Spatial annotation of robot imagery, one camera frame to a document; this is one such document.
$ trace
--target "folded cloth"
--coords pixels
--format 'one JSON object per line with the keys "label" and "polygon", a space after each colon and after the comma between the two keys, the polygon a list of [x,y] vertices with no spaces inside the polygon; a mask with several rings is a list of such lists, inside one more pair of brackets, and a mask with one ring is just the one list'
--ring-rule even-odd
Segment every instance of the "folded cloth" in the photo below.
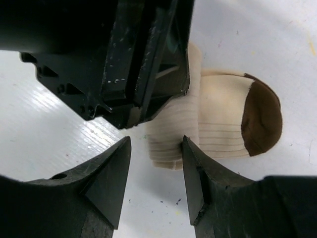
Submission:
{"label": "folded cloth", "polygon": [[201,53],[188,49],[191,85],[146,123],[150,159],[156,167],[182,169],[181,142],[191,138],[212,158],[255,156],[282,134],[277,95],[250,74],[201,70]]}

